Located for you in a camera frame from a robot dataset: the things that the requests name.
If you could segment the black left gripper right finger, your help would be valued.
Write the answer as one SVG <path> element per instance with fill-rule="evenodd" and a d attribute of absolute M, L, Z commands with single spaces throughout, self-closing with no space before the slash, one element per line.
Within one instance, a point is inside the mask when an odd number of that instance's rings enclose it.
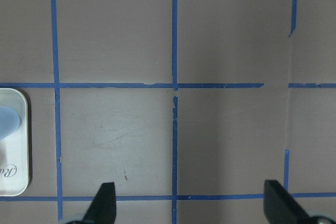
<path fill-rule="evenodd" d="M 264 182 L 264 214 L 269 223 L 309 222 L 310 216 L 277 180 Z"/>

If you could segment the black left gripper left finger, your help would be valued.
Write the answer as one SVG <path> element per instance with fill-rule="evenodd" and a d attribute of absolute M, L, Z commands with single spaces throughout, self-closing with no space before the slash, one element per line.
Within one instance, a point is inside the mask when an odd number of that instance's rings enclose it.
<path fill-rule="evenodd" d="M 81 223 L 114 224 L 117 216 L 115 185 L 103 183 L 91 205 L 85 213 Z"/>

